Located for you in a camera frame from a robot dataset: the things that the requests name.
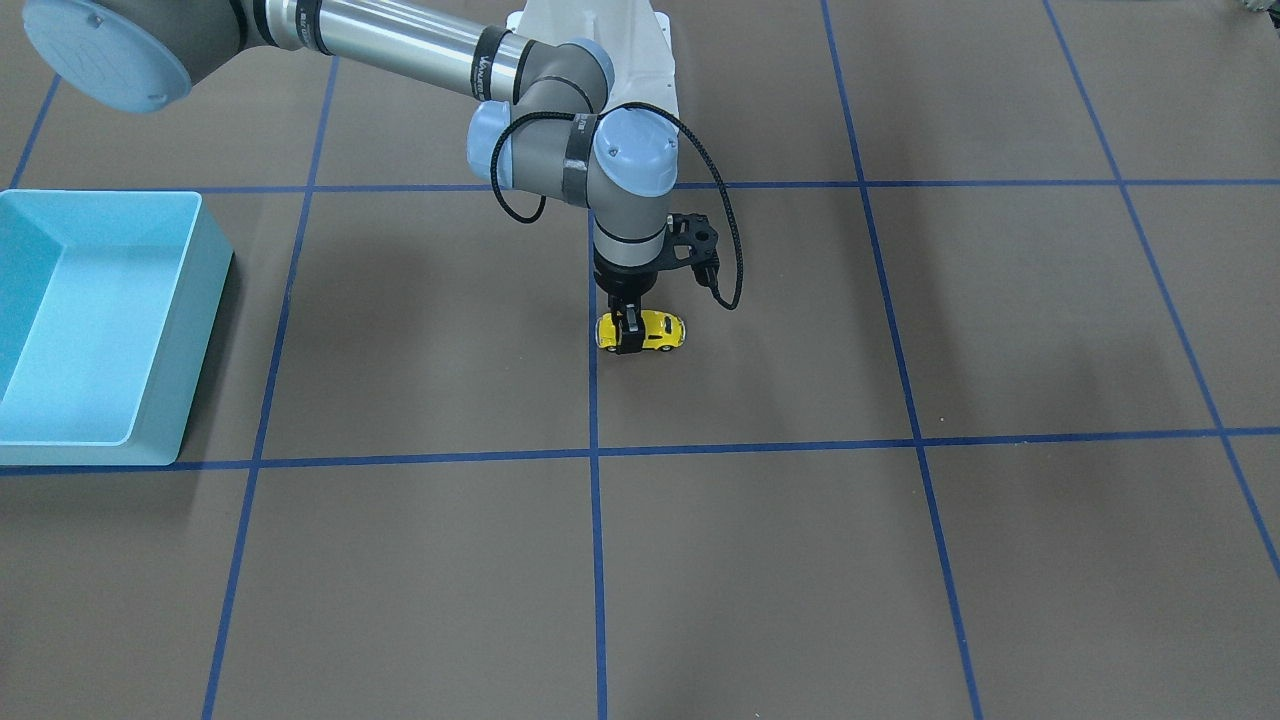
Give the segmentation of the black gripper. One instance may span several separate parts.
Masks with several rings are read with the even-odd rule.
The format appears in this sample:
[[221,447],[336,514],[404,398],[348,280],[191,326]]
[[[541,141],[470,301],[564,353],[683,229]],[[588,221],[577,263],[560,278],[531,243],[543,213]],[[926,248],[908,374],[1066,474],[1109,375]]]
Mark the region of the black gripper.
[[617,333],[614,354],[639,354],[646,338],[643,296],[654,288],[658,272],[636,272],[617,266],[599,252],[591,254],[595,286],[605,293],[612,324]]

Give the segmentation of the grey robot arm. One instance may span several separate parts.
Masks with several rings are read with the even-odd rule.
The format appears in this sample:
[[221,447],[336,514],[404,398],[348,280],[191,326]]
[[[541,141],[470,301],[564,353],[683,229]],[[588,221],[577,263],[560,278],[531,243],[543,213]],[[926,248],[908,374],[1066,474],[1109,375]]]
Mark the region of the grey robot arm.
[[599,38],[540,38],[417,1],[24,1],[35,51],[105,106],[152,113],[252,49],[308,51],[457,96],[475,110],[474,172],[517,222],[515,191],[588,209],[596,286],[608,305],[596,345],[668,352],[677,316],[644,297],[672,263],[669,210],[680,129],[671,110],[625,87]]

